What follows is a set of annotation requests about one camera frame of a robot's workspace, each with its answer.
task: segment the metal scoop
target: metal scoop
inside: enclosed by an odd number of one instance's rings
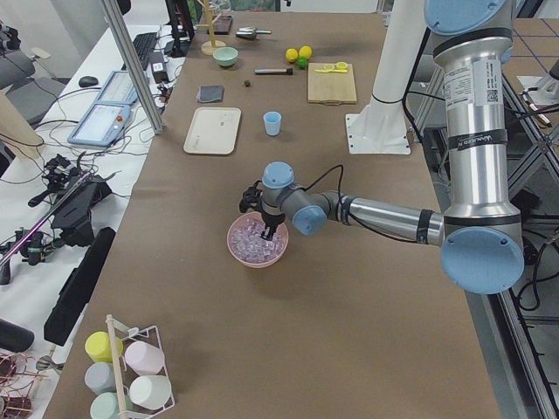
[[[272,31],[267,31],[264,29],[257,29],[254,27],[239,28],[235,35],[237,38],[242,39],[256,39],[257,35],[270,35]]]

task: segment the cutting board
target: cutting board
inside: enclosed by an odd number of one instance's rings
[[[308,64],[307,101],[326,105],[357,103],[353,66],[348,64],[348,72],[316,72],[324,68],[325,63]]]

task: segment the black box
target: black box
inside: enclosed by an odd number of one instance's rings
[[[167,66],[165,65],[165,57],[160,51],[149,54],[149,63],[151,63],[151,73],[154,75],[156,83],[169,81]]]

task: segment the lime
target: lime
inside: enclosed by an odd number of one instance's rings
[[[297,58],[297,65],[301,70],[305,70],[308,67],[308,61],[305,57]]]

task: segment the brown table surface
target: brown table surface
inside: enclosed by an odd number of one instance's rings
[[[241,193],[270,161],[292,164],[302,184],[343,163],[346,193],[437,208],[419,145],[409,156],[348,152],[344,115],[369,102],[385,34],[380,17],[234,19],[234,30],[273,34],[219,37],[239,50],[227,70],[202,55],[207,36],[197,35],[45,417],[87,417],[94,395],[83,384],[91,365],[83,345],[106,329],[108,313],[160,327],[176,395],[161,417],[500,417],[464,293],[445,277],[437,248],[338,223],[303,237],[289,224],[277,264],[254,270],[229,254],[225,236]],[[354,65],[357,105],[308,104],[304,71],[253,75],[285,67],[286,48],[302,45],[313,46],[315,62]],[[219,84],[224,101],[209,106],[243,111],[236,149],[187,155],[197,89]],[[262,123],[268,110],[283,115],[275,138]],[[331,175],[317,190],[335,185]]]

